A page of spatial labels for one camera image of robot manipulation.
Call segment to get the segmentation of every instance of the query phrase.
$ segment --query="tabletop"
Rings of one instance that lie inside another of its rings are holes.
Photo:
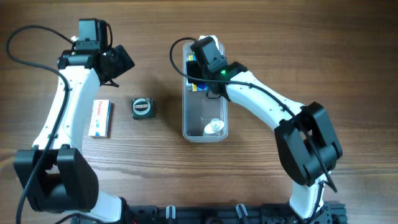
[[[242,106],[229,103],[229,135],[219,143],[182,136],[182,78],[169,61],[181,37],[216,35],[230,62],[291,100],[321,103],[343,157],[325,200],[346,204],[350,223],[398,223],[398,4],[396,1],[2,1],[0,5],[0,223],[14,223],[22,192],[12,162],[30,149],[51,107],[57,77],[11,61],[6,40],[20,26],[78,35],[78,20],[111,24],[136,66],[101,87],[114,103],[110,136],[83,138],[83,156],[99,185],[130,205],[260,205],[285,203],[292,180],[274,133]],[[19,58],[56,67],[70,46],[46,31],[27,30],[11,44]],[[174,60],[182,66],[182,44]],[[152,97],[155,118],[134,120],[131,99]],[[23,221],[53,223],[64,215],[35,213]]]

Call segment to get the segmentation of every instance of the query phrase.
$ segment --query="clear plastic bin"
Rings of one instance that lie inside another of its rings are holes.
[[[183,46],[183,72],[187,73],[186,62],[189,55],[192,55],[190,46],[193,42],[188,42]],[[219,42],[220,53],[224,55],[224,45]],[[219,99],[209,99],[206,91],[192,91],[187,86],[187,78],[182,79],[182,135],[191,142],[218,142],[228,135],[228,106],[224,97]],[[209,92],[210,97],[217,97]],[[224,128],[215,136],[204,136],[203,132],[206,125],[219,125],[224,122]]]

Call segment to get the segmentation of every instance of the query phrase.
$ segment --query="circular label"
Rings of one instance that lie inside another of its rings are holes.
[[[132,104],[132,110],[138,115],[144,115],[149,112],[150,103],[144,98],[138,99]]]

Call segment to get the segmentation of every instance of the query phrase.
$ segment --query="dark green box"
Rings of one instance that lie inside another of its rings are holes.
[[[155,116],[151,97],[132,99],[131,108],[132,118],[134,119],[153,118]]]

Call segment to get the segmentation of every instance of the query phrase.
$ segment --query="wood grain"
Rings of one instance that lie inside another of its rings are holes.
[[[272,131],[229,104],[229,136],[216,144],[182,137],[181,77],[168,60],[178,38],[217,35],[237,60],[274,90],[295,101],[317,101],[330,114],[343,146],[333,172],[350,223],[398,223],[398,4],[395,1],[19,1],[0,5],[0,223],[14,223],[22,187],[12,161],[30,148],[55,94],[55,75],[9,60],[5,43],[27,24],[78,34],[78,20],[97,17],[112,26],[136,67],[120,88],[97,98],[115,107],[109,139],[91,139],[83,155],[103,190],[130,205],[259,205],[283,203],[291,180],[280,165]],[[20,34],[12,52],[56,66],[68,43],[40,30]],[[181,66],[182,55],[175,51]],[[131,118],[131,98],[151,96],[154,119]],[[34,213],[26,223],[53,223],[62,215]]]

